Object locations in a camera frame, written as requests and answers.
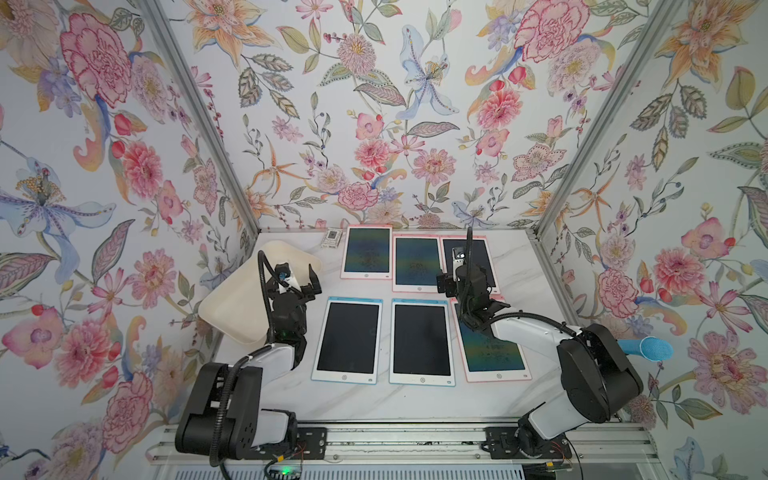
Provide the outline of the pink writing tablet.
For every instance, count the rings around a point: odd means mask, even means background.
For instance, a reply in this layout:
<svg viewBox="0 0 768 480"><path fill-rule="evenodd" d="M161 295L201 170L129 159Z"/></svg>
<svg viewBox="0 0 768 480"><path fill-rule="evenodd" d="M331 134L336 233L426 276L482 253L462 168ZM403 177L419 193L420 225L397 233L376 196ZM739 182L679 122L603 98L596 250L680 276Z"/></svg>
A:
<svg viewBox="0 0 768 480"><path fill-rule="evenodd" d="M452 275L454 273L453 250L458 247L463 248L466 243L466 238L456 235L441 236L440 242L444 253L445 272ZM490 255L487 238L485 236L475 237L473 239L472 256L473 264L477 264L485 270L487 280L492 288L491 293L500 294L501 291L492 262L492 256Z"/></svg>
<svg viewBox="0 0 768 480"><path fill-rule="evenodd" d="M393 291L437 293L437 277L443 273L440 238L430 235L393 237Z"/></svg>
<svg viewBox="0 0 768 480"><path fill-rule="evenodd" d="M342 279L391 280L392 228L384 225L353 225L347 230L340 277Z"/></svg>

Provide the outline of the cream plastic storage box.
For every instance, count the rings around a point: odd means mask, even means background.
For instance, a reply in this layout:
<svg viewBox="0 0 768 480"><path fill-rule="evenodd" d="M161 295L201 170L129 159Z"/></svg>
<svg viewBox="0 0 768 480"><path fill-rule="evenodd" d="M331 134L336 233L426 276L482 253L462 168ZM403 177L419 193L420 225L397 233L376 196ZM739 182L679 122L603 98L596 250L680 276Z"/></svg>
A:
<svg viewBox="0 0 768 480"><path fill-rule="evenodd" d="M300 285L309 282L309 267L323 271L322 260L281 240L265 243L221 284L198 308L199 317L242 345L263 345L268 320L263 303L256 254L263 251L272 266L288 263Z"/></svg>

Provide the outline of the blue writing tablet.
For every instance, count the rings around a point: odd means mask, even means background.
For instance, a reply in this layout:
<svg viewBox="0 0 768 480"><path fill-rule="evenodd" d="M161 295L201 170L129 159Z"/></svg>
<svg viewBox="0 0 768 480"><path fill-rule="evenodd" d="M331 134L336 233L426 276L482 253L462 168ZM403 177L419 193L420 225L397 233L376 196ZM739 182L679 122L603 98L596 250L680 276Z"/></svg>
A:
<svg viewBox="0 0 768 480"><path fill-rule="evenodd" d="M377 383L383 301L330 297L311 379L319 382Z"/></svg>
<svg viewBox="0 0 768 480"><path fill-rule="evenodd" d="M392 301L389 382L454 387L455 369L446 301Z"/></svg>

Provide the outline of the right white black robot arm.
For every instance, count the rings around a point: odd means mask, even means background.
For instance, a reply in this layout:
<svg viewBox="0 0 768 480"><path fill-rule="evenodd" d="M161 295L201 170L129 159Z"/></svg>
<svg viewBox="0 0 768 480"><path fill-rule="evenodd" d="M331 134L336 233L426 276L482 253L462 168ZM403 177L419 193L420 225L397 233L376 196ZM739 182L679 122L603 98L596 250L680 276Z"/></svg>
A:
<svg viewBox="0 0 768 480"><path fill-rule="evenodd" d="M513 310L490 296L485 272L462 265L436 276L437 291L458 303L458 320L470 330L533 350L558 362L560 387L517 421L514 453L537 458L552 440L587 423L609 421L643 391L643 383L617 339L602 325L569 326L547 316Z"/></svg>

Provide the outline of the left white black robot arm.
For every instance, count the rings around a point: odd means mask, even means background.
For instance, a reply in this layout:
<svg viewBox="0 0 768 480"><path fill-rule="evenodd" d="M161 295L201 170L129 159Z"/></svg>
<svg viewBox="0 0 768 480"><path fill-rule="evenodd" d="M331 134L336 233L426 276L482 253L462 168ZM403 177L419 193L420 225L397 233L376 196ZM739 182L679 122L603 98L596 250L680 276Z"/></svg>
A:
<svg viewBox="0 0 768 480"><path fill-rule="evenodd" d="M209 362L195 381L174 439L175 449L227 460L279 459L299 448L296 414L261 405L262 389L296 369L307 348L307 304L322 293L312 264L272 266L258 253L267 341L233 364Z"/></svg>

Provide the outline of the blue microphone on stand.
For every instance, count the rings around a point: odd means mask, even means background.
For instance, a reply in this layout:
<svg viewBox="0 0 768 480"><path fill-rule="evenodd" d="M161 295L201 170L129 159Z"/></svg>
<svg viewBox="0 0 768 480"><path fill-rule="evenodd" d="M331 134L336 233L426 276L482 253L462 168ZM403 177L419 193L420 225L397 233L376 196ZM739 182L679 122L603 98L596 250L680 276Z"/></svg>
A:
<svg viewBox="0 0 768 480"><path fill-rule="evenodd" d="M669 360L675 353L669 342L652 336L640 340L621 339L617 343L626 355L639 356L651 362Z"/></svg>

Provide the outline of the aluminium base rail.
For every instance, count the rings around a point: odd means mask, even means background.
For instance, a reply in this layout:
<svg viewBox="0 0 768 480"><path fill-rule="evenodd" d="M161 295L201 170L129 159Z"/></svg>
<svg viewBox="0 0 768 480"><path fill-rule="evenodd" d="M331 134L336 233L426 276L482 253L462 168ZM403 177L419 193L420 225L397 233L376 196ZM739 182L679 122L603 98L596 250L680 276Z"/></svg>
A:
<svg viewBox="0 0 768 480"><path fill-rule="evenodd" d="M512 446L514 422L300 422L304 459L318 465L480 464L490 461L568 466L659 461L650 434L635 423L585 424L525 455Z"/></svg>

